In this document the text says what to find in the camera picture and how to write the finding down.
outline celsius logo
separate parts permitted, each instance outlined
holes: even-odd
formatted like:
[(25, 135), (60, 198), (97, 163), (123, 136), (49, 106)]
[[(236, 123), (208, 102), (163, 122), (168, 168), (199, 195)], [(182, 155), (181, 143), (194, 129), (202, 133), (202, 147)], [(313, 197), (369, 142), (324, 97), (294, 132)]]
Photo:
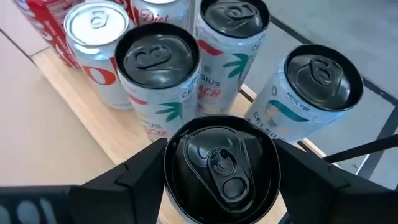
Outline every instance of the celsius logo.
[(272, 123), (269, 124), (271, 126), (276, 126), (274, 123), (274, 117), (278, 113), (277, 111), (280, 111), (282, 114), (284, 114), (286, 117), (290, 118), (293, 121), (296, 122), (307, 122), (308, 120), (299, 116), (297, 113), (294, 113), (291, 109), (289, 109), (287, 106), (285, 106), (283, 103), (277, 101), (277, 100), (270, 100), (268, 101), (266, 105), (266, 116), (268, 117), (268, 120)]

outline silver can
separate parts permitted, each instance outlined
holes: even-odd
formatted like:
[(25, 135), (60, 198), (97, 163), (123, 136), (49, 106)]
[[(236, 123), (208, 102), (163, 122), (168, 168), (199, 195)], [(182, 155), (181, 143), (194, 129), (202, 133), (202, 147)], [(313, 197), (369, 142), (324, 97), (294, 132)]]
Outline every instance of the silver can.
[(362, 94), (361, 75), (346, 57), (302, 45), (283, 59), (244, 118), (271, 138), (294, 143), (343, 117)]
[(112, 108), (132, 109), (117, 75), (114, 50), (133, 24), (127, 12), (110, 1), (90, 1), (69, 11), (64, 28), (81, 69), (101, 100)]
[(262, 0), (201, 2), (198, 115), (229, 112), (263, 43), (269, 19)]
[(132, 20), (136, 26), (166, 22), (192, 34), (195, 2), (193, 0), (131, 0)]
[(169, 138), (195, 117), (200, 57), (187, 31), (166, 23), (136, 27), (121, 39), (115, 56), (149, 139)]

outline black can lid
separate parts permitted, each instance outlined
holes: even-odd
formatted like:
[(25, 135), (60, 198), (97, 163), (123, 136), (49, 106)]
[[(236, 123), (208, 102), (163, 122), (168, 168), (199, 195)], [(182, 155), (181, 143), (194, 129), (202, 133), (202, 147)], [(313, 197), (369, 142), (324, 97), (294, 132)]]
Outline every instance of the black can lid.
[(288, 55), (285, 74), (296, 94), (322, 110), (347, 110), (363, 94), (363, 81), (355, 66), (325, 46), (297, 47)]
[(235, 38), (252, 37), (267, 28), (269, 12), (258, 0), (202, 1), (205, 22), (222, 35)]
[(279, 191), (272, 140), (234, 116), (196, 118), (170, 139), (165, 179), (175, 203), (198, 223), (253, 223)]
[(116, 47), (115, 56), (125, 78), (153, 89), (184, 82), (199, 63), (195, 39), (182, 28), (165, 23), (130, 30)]

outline palm leaf graphic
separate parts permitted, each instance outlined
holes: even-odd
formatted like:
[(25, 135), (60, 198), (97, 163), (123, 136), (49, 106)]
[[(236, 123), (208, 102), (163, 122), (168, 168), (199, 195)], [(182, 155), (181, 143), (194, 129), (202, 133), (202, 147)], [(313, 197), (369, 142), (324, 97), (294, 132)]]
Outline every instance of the palm leaf graphic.
[(233, 78), (236, 75), (239, 75), (238, 79), (240, 79), (242, 77), (243, 71), (246, 67), (246, 64), (248, 63), (248, 59), (249, 56), (247, 56), (246, 54), (242, 54), (242, 53), (235, 53), (232, 54), (235, 57), (237, 57), (239, 60), (234, 61), (234, 62), (228, 62), (226, 63), (223, 67), (227, 68), (227, 67), (235, 67), (237, 66), (234, 70), (232, 70), (229, 75), (228, 78)]
[(156, 114), (167, 114), (169, 113), (168, 117), (166, 118), (166, 122), (174, 120), (176, 117), (180, 117), (182, 120), (182, 103), (179, 102), (169, 102), (169, 103), (161, 103), (160, 105), (169, 106), (170, 108), (160, 110), (156, 112)]

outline wooden board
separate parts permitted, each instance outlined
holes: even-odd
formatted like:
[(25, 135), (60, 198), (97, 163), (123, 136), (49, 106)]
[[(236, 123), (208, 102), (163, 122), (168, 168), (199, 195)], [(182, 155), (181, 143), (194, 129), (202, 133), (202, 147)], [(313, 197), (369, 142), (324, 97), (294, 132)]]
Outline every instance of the wooden board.
[[(115, 164), (125, 161), (151, 143), (133, 110), (119, 111), (102, 104), (91, 88), (88, 77), (80, 70), (66, 67), (51, 49), (35, 55), (33, 60)], [(243, 88), (253, 98), (256, 97), (246, 85)], [(243, 116), (249, 105), (250, 101), (239, 94), (231, 114)], [(325, 155), (310, 141), (306, 142), (317, 154)], [(275, 205), (259, 223), (277, 223), (285, 212), (286, 207), (279, 194)], [(186, 223), (171, 206), (166, 195), (159, 218), (163, 224)]]

